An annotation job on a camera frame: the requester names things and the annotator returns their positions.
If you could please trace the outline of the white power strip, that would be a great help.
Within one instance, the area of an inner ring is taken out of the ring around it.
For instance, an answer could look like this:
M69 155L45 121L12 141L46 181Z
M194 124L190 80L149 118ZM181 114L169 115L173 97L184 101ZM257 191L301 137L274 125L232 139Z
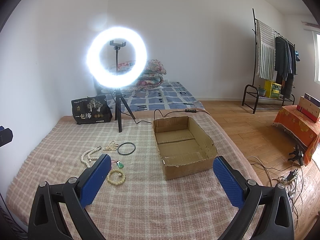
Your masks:
M294 198L297 191L298 170L292 170L285 176L280 176L279 181L285 186L290 198Z

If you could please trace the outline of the black clamp on floor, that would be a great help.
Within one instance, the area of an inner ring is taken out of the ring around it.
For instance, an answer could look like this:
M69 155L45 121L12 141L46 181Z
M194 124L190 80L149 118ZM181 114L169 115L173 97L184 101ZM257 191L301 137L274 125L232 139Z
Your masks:
M305 153L304 147L297 144L295 146L294 150L291 153L289 153L289 156L291 156L291 158L289 158L288 161L292 161L292 162L297 161L300 166L303 166L304 165L304 160L303 160L304 153Z

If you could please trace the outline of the open cardboard box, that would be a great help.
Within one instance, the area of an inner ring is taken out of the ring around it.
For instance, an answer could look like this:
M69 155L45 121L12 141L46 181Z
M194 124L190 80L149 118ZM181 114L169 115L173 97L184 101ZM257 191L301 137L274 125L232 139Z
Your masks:
M218 156L212 138L189 116L173 116L152 122L166 180L212 168Z

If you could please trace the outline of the orange floral cloth table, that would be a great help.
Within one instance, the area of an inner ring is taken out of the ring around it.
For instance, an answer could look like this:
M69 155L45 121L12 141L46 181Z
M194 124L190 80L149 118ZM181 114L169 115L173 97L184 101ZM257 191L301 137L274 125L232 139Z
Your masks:
M305 147L303 162L307 166L319 144L319 118L305 115L306 110L299 111L298 105L282 106L273 123L281 125L291 132Z

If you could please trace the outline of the pink plaid blanket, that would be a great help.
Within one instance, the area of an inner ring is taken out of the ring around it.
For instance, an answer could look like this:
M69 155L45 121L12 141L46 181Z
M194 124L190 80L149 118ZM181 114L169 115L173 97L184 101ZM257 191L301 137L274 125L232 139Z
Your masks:
M6 203L22 222L29 215L41 181L66 182L85 169L81 155L111 141L132 142L135 152L113 160L124 164L125 182L104 182L87 211L106 239L217 239L237 208L212 170L178 179L164 178L151 119L77 125L64 117L28 155L8 187Z

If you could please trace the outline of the black printed snack bag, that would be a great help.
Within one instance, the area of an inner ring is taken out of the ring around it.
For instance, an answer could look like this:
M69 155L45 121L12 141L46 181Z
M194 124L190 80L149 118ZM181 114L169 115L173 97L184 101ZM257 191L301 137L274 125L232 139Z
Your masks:
M71 105L78 125L110 122L113 117L105 95L72 100Z

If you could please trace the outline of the black clothes rack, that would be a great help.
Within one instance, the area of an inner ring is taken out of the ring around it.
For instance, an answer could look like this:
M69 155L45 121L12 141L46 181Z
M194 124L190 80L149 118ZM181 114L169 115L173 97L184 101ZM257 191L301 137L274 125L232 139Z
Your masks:
M292 105L295 104L295 96L292 94L289 98L286 98L280 94L279 98L268 98L260 95L259 88L255 86L255 77L257 70L257 18L255 17L255 10L252 9L253 21L254 21L254 35L255 35L255 56L254 56L254 70L252 83L247 84L244 88L244 95L242 97L242 106L247 106L252 110L252 113L255 114L256 110L275 110L273 106L282 107L285 105L285 102L291 102ZM246 96L250 95L255 98L253 102L246 102Z

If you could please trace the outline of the small potted plant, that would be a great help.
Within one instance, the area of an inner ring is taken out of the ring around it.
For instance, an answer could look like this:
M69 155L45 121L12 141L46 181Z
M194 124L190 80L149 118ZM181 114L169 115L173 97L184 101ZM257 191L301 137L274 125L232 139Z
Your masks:
M259 93L259 96L265 97L266 90L264 88L262 88L261 86L259 86L258 93Z

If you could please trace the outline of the stacked gift boxes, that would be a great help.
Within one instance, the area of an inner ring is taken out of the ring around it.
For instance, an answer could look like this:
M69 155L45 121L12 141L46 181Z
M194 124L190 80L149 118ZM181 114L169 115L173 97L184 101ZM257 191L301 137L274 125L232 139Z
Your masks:
M297 110L307 116L314 123L319 120L319 100L309 94L300 96Z

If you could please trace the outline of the yellow crate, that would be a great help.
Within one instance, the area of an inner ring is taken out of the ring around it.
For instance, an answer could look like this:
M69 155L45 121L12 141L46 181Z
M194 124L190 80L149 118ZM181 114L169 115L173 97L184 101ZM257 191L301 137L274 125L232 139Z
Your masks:
M281 85L273 81L266 80L264 84L264 90L266 90L265 96L271 99L279 99L281 92Z

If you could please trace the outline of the black tripod stand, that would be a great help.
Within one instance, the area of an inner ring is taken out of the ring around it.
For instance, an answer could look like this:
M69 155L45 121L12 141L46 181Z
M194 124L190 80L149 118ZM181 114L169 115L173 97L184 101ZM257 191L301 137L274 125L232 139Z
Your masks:
M127 101L124 99L124 96L119 88L115 89L114 92L111 92L112 96L115 96L114 102L115 102L115 120L118 122L118 131L121 133L123 131L122 128L122 120L121 120L121 104L123 103L125 109L129 112L129 115L133 120L136 119L133 112L131 111Z

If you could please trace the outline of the blue patterned mattress sheet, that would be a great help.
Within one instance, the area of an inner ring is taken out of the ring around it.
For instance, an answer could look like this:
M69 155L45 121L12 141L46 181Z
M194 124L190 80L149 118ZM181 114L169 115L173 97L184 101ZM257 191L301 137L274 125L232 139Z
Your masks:
M152 111L156 109L204 109L201 102L180 82L165 81L153 89L122 90L122 95L131 111Z

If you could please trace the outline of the black phone holder clamp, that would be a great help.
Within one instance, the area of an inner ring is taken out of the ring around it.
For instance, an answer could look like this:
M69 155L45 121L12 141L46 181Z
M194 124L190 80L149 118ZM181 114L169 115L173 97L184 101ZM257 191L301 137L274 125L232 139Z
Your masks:
M114 50L119 51L121 48L126 46L126 42L116 43L114 40L111 40L109 45L112 46Z

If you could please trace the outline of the dark hanging clothes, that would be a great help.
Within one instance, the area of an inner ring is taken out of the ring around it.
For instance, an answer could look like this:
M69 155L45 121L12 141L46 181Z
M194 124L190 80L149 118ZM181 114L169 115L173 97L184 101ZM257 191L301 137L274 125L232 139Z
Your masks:
M297 74L296 51L286 39L278 36L276 41L276 83L281 85L281 95L291 98L294 77Z

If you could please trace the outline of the folded floral quilt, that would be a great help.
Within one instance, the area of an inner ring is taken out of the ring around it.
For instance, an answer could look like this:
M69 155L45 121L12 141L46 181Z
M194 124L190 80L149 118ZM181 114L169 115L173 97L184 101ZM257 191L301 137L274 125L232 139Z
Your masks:
M129 72L135 65L135 60L118 63L118 74ZM116 65L110 65L107 70L112 74L116 74ZM160 86L164 82L163 76L167 74L163 64L159 60L147 60L143 72L130 85L123 87L123 90L141 90L153 89Z

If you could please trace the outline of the striped white green towel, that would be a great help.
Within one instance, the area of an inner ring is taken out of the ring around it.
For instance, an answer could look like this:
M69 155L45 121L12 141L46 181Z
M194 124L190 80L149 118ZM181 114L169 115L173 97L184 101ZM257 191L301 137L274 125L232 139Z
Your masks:
M265 23L256 20L256 38L256 75L261 79L273 80L276 65L275 32Z

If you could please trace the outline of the window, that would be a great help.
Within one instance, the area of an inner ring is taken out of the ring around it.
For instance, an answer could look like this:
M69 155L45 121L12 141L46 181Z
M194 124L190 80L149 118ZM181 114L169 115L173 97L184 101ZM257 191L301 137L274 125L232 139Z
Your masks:
M312 34L315 45L315 82L320 84L320 34L317 31Z

